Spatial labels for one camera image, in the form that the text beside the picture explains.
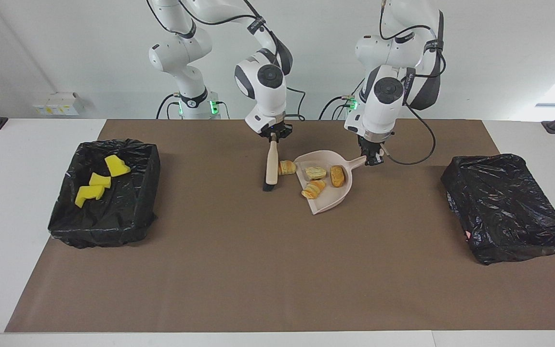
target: yellow foam piece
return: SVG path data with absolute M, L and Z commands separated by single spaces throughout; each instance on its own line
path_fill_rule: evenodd
M 110 176 L 100 176 L 97 173 L 92 173 L 89 180 L 90 186 L 104 186 L 106 189 L 110 189 Z
M 74 203 L 80 208 L 83 208 L 84 202 L 87 199 L 102 199 L 104 189 L 104 186 L 82 186 L 79 188 L 79 193 L 77 194 L 77 198 L 74 200 Z
M 106 166 L 108 166 L 110 175 L 113 177 L 129 174 L 130 171 L 132 171 L 123 160 L 119 159 L 118 156 L 108 156 L 104 160 L 106 161 Z

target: yellow object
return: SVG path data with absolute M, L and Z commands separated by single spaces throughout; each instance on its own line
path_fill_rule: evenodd
M 308 167 L 305 170 L 305 174 L 310 180 L 322 180 L 327 176 L 327 171 L 322 167 Z
M 106 189 L 110 188 L 110 176 L 100 176 L 97 173 L 91 174 L 91 179 L 89 180 L 90 186 L 104 186 Z
M 277 167 L 277 173 L 280 176 L 292 175 L 297 172 L 297 165 L 290 160 L 282 160 Z
M 108 171 L 113 177 L 121 176 L 130 173 L 132 171 L 128 165 L 118 156 L 112 155 L 105 158 L 106 166 L 108 166 Z
M 102 199 L 104 189 L 104 186 L 82 186 L 79 188 L 79 193 L 77 194 L 77 198 L 74 200 L 74 203 L 80 208 L 83 208 L 84 202 L 87 199 Z
M 339 165 L 332 166 L 330 170 L 331 184 L 333 187 L 341 187 L 344 185 L 346 177 L 344 175 L 344 168 Z
M 326 186 L 327 184 L 324 183 L 324 181 L 310 181 L 310 183 L 301 192 L 301 195 L 310 200 L 318 199 L 318 196 Z

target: black plastic bag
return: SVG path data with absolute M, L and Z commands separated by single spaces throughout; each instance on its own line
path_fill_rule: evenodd
M 456 157 L 441 180 L 479 262 L 555 254 L 555 209 L 519 156 Z
M 86 200 L 82 209 L 74 204 L 91 173 L 110 176 L 104 158 L 116 154 L 132 172 L 112 178 L 102 199 Z M 81 143 L 72 158 L 59 198 L 53 208 L 49 230 L 55 239 L 76 248 L 122 246 L 145 239 L 156 218 L 154 201 L 160 178 L 156 145 L 137 140 Z

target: dustpan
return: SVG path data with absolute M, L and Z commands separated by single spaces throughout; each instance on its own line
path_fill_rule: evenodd
M 296 158 L 295 164 L 297 165 L 297 176 L 302 188 L 305 188 L 308 182 L 310 182 L 310 179 L 305 174 L 305 170 L 308 167 L 322 167 L 328 172 L 328 177 L 324 178 L 324 181 L 327 184 L 324 191 L 322 191 L 321 195 L 318 196 L 318 199 L 308 199 L 312 214 L 316 215 L 318 213 L 323 213 L 339 205 L 344 198 L 346 198 L 346 195 L 348 195 L 348 192 L 352 187 L 352 171 L 365 164 L 366 160 L 367 158 L 363 156 L 361 158 L 357 158 L 356 160 L 347 161 L 344 160 L 340 154 L 332 151 L 311 152 Z M 344 185 L 341 187 L 333 187 L 331 184 L 329 172 L 331 167 L 334 165 L 339 165 L 344 168 L 344 176 L 346 180 Z

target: brown mat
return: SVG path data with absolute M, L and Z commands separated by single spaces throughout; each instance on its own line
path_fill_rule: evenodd
M 261 191 L 268 143 L 242 121 L 109 120 L 101 139 L 156 143 L 159 219 L 132 246 L 50 240 L 7 332 L 555 330 L 555 256 L 482 266 L 440 176 L 457 155 L 498 151 L 480 121 L 430 121 L 418 167 L 355 171 L 350 195 L 312 216 L 296 176 Z M 401 120 L 394 156 L 429 135 Z M 295 122 L 279 147 L 358 156 L 337 122 Z

